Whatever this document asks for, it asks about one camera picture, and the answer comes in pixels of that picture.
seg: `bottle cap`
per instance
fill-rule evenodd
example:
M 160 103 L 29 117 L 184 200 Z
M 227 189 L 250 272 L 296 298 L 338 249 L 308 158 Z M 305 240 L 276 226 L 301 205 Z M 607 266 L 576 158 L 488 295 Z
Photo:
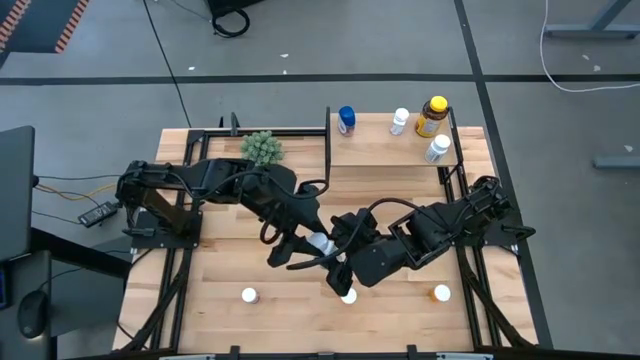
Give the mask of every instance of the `bottle cap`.
M 258 300 L 258 292 L 254 288 L 246 288 L 242 290 L 242 301 L 246 303 L 254 303 Z
M 433 290 L 433 294 L 435 295 L 438 301 L 449 301 L 451 299 L 451 290 L 447 285 L 438 285 L 435 290 Z
M 447 102 L 447 99 L 445 99 L 443 96 L 434 96 L 429 102 L 429 107 L 431 108 L 431 110 L 437 112 L 443 112 L 447 110 L 448 105 L 449 103 Z
M 393 117 L 393 123 L 396 125 L 404 126 L 407 123 L 408 119 L 409 119 L 409 110 L 405 108 L 399 108 L 398 110 L 396 110 L 396 114 Z
M 451 146 L 451 139 L 447 135 L 437 135 L 433 140 L 433 144 L 438 151 L 447 151 L 449 146 Z
M 344 302 L 345 304 L 351 305 L 356 302 L 357 298 L 358 298 L 358 293 L 356 293 L 356 289 L 351 288 L 349 289 L 347 296 L 343 296 L 340 299 L 342 299 L 342 302 Z
M 340 111 L 340 119 L 346 126 L 354 126 L 356 124 L 356 112 L 351 106 L 343 106 Z

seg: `wooden shelf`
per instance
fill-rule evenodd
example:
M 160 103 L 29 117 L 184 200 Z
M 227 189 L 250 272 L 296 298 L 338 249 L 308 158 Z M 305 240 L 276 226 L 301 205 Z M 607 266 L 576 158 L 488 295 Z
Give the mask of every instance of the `wooden shelf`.
M 453 144 L 437 164 L 424 155 L 433 138 L 423 138 L 414 131 L 419 114 L 411 114 L 400 136 L 389 129 L 393 114 L 356 114 L 356 129 L 351 137 L 338 131 L 338 114 L 331 114 L 331 166 L 454 166 L 458 163 Z M 443 120 L 437 134 L 447 135 L 453 142 L 449 117 Z

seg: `blue can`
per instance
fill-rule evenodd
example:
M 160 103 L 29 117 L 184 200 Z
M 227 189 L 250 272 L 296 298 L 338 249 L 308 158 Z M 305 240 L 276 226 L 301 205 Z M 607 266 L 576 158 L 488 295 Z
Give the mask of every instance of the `blue can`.
M 353 111 L 351 106 L 343 106 L 340 111 L 340 121 L 338 121 L 338 130 L 340 134 L 344 136 L 353 135 L 353 131 L 356 129 L 356 112 Z

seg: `white cable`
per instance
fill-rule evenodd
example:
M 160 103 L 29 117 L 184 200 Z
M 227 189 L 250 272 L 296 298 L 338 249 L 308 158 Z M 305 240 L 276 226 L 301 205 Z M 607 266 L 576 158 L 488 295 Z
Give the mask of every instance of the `white cable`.
M 599 91 L 599 90 L 622 90 L 622 89 L 630 89 L 630 88 L 640 86 L 640 83 L 636 83 L 636 84 L 630 84 L 630 85 L 624 85 L 624 86 L 602 86 L 602 87 L 597 87 L 592 89 L 567 89 L 558 85 L 558 83 L 555 82 L 551 77 L 551 75 L 549 74 L 549 70 L 547 70 L 547 65 L 544 62 L 544 55 L 542 53 L 542 41 L 544 39 L 544 29 L 547 27 L 548 17 L 549 17 L 549 0 L 545 0 L 544 23 L 542 24 L 542 30 L 540 31 L 540 61 L 542 62 L 542 69 L 544 70 L 544 74 L 547 75 L 547 78 L 549 78 L 549 81 L 551 81 L 551 83 L 555 87 L 557 87 L 562 91 L 566 91 L 570 93 L 583 93 L 583 92 L 591 92 L 591 91 Z

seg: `small potted plant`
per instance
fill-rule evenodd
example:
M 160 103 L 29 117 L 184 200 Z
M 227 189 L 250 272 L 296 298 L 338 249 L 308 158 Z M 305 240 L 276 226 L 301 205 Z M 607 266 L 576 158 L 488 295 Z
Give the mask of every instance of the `small potted plant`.
M 245 135 L 240 147 L 242 158 L 254 161 L 257 166 L 277 164 L 284 158 L 282 143 L 272 136 L 271 131 L 260 131 Z

